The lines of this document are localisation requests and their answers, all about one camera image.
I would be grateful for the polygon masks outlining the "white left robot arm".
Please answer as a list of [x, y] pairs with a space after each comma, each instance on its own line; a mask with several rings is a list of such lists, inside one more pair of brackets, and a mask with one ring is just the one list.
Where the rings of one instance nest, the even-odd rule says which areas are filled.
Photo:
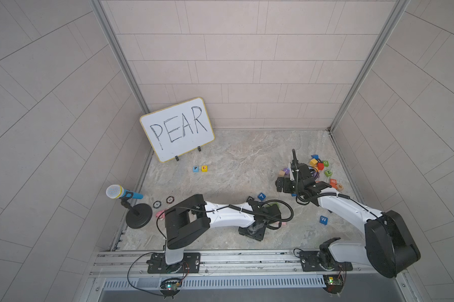
[[185, 248], [209, 229], [238, 227], [241, 235], [261, 241], [267, 229], [278, 229], [293, 217], [292, 207], [279, 200], [249, 197], [242, 204], [222, 205], [193, 195], [165, 211], [165, 264], [181, 263]]

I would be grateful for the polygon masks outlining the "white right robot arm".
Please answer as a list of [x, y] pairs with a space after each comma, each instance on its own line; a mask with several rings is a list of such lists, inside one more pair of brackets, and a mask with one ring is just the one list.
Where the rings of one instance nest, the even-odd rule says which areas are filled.
[[298, 204], [324, 208], [364, 234], [364, 242], [335, 237], [322, 243], [318, 259], [323, 269], [332, 270], [337, 263], [351, 262], [371, 266], [382, 276], [394, 278], [422, 257], [399, 213], [365, 206], [332, 185], [316, 181], [306, 164], [293, 162], [290, 174], [279, 176], [275, 185], [278, 192], [294, 194]]

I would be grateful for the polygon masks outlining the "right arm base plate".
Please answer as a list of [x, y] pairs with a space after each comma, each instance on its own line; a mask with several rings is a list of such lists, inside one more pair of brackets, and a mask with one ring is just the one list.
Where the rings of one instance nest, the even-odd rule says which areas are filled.
[[297, 254], [303, 272], [353, 271], [351, 262], [336, 262], [333, 259], [322, 260], [320, 251], [300, 251]]

